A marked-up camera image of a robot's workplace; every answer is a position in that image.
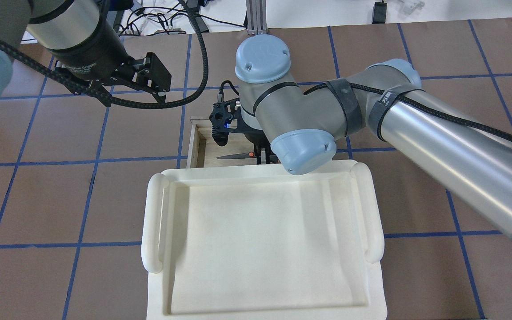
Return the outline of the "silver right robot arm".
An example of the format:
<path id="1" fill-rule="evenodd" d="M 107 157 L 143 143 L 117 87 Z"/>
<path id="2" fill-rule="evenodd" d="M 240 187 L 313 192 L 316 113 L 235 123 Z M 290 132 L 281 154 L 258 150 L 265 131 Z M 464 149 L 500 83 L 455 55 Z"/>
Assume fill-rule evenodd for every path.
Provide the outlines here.
<path id="1" fill-rule="evenodd" d="M 236 51 L 238 99 L 219 99 L 213 138 L 264 136 L 285 170 L 307 174 L 329 162 L 336 141 L 367 128 L 457 195 L 512 240 L 512 134 L 473 120 L 427 93 L 406 60 L 393 59 L 302 91 L 290 51 L 255 35 Z"/>

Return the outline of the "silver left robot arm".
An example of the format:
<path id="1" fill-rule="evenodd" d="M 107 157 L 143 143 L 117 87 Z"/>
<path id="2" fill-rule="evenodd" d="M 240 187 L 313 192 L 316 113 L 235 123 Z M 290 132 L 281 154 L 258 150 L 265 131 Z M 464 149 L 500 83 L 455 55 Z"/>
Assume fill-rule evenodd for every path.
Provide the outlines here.
<path id="1" fill-rule="evenodd" d="M 33 41 L 55 59 L 43 67 L 71 94 L 89 94 L 106 107 L 108 86 L 149 93 L 153 108 L 165 103 L 172 76 L 148 52 L 135 59 L 124 48 L 116 22 L 132 0 L 0 0 L 0 98 L 12 80 L 14 61 L 36 65 L 35 58 L 12 56 L 20 43 Z"/>

